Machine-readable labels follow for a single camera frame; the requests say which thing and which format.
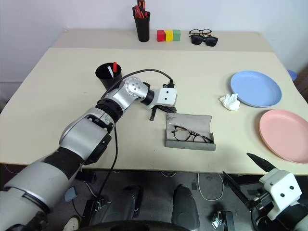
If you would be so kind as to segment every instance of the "pink plate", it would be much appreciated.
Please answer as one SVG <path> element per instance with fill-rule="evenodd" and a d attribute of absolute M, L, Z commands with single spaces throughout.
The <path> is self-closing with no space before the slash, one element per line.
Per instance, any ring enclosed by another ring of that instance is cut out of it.
<path fill-rule="evenodd" d="M 260 119 L 264 143 L 283 159 L 308 163 L 308 122 L 285 110 L 270 110 Z"/>

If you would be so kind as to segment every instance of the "table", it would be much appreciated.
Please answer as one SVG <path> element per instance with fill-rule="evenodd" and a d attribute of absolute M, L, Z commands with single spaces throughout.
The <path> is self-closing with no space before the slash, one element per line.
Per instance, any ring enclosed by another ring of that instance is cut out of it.
<path fill-rule="evenodd" d="M 64 32 L 0 115 L 0 161 L 30 164 L 53 152 L 63 129 L 95 106 L 105 92 L 95 76 L 96 68 L 117 61 L 122 75 L 144 68 L 169 74 L 178 90 L 178 113 L 211 115 L 217 148 L 214 152 L 166 148 L 166 114 L 157 111 L 151 122 L 151 111 L 141 103 L 134 103 L 117 123 L 119 156 L 115 168 L 264 174 L 246 155 L 250 152 L 280 169 L 308 174 L 307 165 L 291 163 L 273 154 L 258 133 L 259 119 L 269 109 L 289 110 L 308 120 L 308 105 L 283 65 L 257 33 L 213 35 L 219 37 L 214 48 L 190 44 L 183 32 L 178 44 L 158 43 L 154 32 L 148 43 L 138 42 L 135 32 L 129 30 Z M 234 45 L 230 40 L 239 43 Z M 230 93 L 231 76 L 242 70 L 256 70 L 274 79 L 282 89 L 280 103 L 271 108 L 241 104 L 238 112 L 225 109 L 218 99 Z M 167 82 L 158 73 L 138 77 L 154 88 Z M 87 167 L 110 168 L 114 155 L 112 139 L 100 160 Z"/>

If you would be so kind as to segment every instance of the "white wall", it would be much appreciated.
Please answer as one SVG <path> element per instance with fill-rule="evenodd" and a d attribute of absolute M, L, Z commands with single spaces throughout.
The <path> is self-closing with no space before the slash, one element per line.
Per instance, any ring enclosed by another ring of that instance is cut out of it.
<path fill-rule="evenodd" d="M 13 94 L 64 28 L 134 28 L 136 1 L 0 0 L 0 97 Z M 146 0 L 146 7 L 151 29 L 258 31 L 286 68 L 308 63 L 307 0 Z"/>

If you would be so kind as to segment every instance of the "green block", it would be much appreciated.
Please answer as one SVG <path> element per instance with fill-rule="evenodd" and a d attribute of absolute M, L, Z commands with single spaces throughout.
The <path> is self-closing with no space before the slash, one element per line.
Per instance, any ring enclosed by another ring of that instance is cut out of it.
<path fill-rule="evenodd" d="M 179 41 L 181 37 L 180 30 L 173 30 L 173 41 Z"/>

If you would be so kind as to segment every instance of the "yellow block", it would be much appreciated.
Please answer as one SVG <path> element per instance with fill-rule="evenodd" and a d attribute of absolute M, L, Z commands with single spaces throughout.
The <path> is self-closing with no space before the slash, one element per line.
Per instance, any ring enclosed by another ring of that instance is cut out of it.
<path fill-rule="evenodd" d="M 173 31 L 165 30 L 165 34 L 166 34 L 166 42 L 172 42 L 173 41 Z"/>

